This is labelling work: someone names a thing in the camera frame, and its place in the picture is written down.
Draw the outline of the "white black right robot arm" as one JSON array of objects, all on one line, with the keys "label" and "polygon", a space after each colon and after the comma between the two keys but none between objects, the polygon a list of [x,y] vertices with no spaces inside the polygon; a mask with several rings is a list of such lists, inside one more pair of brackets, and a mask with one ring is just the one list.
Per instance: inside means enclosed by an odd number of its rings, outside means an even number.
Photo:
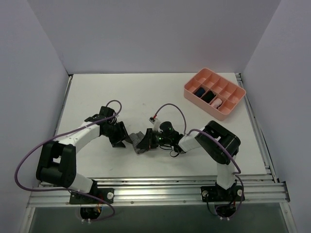
[{"label": "white black right robot arm", "polygon": [[148,128],[146,133],[130,134],[137,154],[164,146],[171,148],[176,155],[202,148],[217,164],[216,196],[227,200],[233,195],[236,175],[241,173],[235,162],[241,141],[235,134],[213,120],[186,134],[176,131],[169,121],[160,122],[157,118],[150,118],[150,121],[154,127]]}]

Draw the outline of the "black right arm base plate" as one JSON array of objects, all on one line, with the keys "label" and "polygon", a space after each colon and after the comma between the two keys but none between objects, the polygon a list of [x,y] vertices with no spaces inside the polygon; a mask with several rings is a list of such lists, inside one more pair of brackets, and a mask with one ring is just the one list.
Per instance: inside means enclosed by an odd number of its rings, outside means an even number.
[{"label": "black right arm base plate", "polygon": [[201,186],[201,197],[203,202],[233,202],[244,201],[245,197],[242,197],[242,186],[233,185],[228,189],[215,184],[214,186]]}]

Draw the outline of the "grey striped underwear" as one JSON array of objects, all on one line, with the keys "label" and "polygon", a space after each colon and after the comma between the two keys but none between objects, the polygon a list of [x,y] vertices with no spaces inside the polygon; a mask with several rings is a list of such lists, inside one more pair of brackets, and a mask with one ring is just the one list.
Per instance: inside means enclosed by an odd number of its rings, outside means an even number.
[{"label": "grey striped underwear", "polygon": [[129,138],[132,141],[133,149],[137,155],[146,153],[148,151],[146,149],[137,148],[138,143],[140,143],[144,137],[145,137],[145,134],[142,133],[141,131],[139,131],[138,133],[129,134]]}]

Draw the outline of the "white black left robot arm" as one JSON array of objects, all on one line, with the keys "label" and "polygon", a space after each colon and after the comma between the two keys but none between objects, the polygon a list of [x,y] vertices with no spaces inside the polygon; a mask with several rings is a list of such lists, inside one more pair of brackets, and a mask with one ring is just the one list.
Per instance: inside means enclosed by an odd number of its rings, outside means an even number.
[{"label": "white black left robot arm", "polygon": [[81,192],[86,203],[94,203],[98,188],[94,180],[77,173],[76,155],[92,140],[105,136],[114,148],[125,148],[124,141],[131,143],[125,125],[116,119],[116,112],[102,106],[99,113],[86,118],[81,130],[52,140],[42,146],[36,178],[72,191]]}]

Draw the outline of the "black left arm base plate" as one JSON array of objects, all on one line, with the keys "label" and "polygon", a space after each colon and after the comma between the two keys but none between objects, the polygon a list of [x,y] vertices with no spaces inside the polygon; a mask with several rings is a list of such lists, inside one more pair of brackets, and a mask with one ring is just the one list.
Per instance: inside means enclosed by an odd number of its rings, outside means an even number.
[{"label": "black left arm base plate", "polygon": [[[97,191],[89,194],[97,197],[98,199],[102,199],[105,202],[112,204],[114,201],[114,188],[99,188]],[[98,204],[102,203],[101,201],[85,196],[85,193],[73,192],[70,195],[69,204]]]}]

